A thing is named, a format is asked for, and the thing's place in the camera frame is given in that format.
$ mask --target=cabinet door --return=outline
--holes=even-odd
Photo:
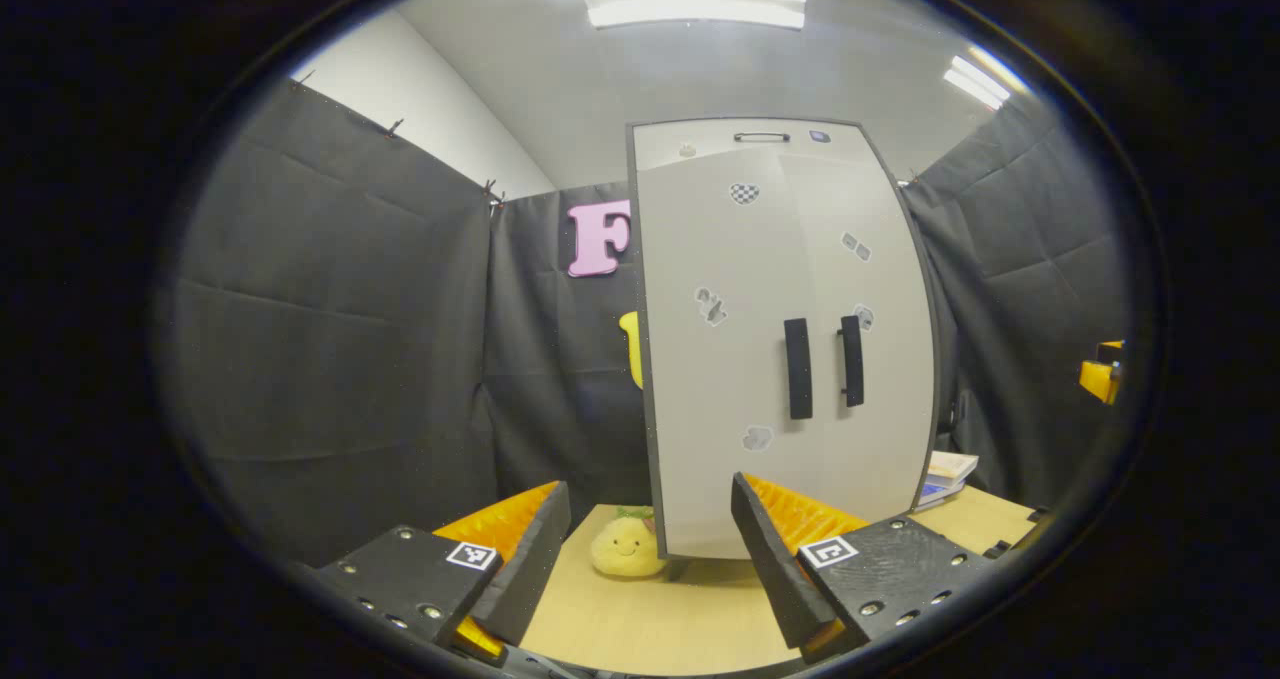
[[[709,119],[636,127],[632,142],[664,551],[746,559],[730,514],[735,471],[868,520],[909,509],[932,423],[932,327],[908,224],[860,129]],[[859,306],[874,311],[860,333],[868,398],[846,407],[836,328]],[[791,419],[787,319],[808,325],[808,419]]]

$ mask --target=black handle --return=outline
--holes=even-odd
[[[809,372],[809,325],[804,319],[782,322],[787,337],[787,388],[791,418],[813,419],[813,374]]]
[[[782,137],[782,141],[791,141],[791,135],[786,132],[739,132],[733,135],[733,141],[742,141],[742,137]]]
[[[840,331],[845,340],[845,406],[860,406],[867,398],[863,387],[863,327],[855,316],[841,316]]]

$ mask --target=white wall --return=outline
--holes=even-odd
[[[394,9],[302,63],[294,79],[422,147],[477,184],[517,199],[554,190],[529,152]]]

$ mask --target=checkered sticker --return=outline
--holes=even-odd
[[[728,187],[728,197],[739,206],[746,206],[760,196],[758,184],[732,184]]]
[[[489,569],[489,564],[493,562],[493,557],[495,556],[498,556],[498,550],[493,547],[462,542],[444,560],[458,566],[484,571]]]
[[[814,569],[831,566],[837,561],[845,561],[846,559],[858,556],[858,550],[849,546],[849,542],[846,542],[842,537],[832,537],[820,542],[805,544],[800,547],[800,551],[809,557],[809,562]]]

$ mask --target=wooden table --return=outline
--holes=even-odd
[[[916,515],[920,524],[974,552],[1015,543],[1032,510],[965,487]],[[737,671],[800,656],[782,642],[769,600],[749,561],[694,560],[680,577],[604,577],[589,544],[611,519],[595,506],[561,548],[521,647],[552,660],[627,674]]]

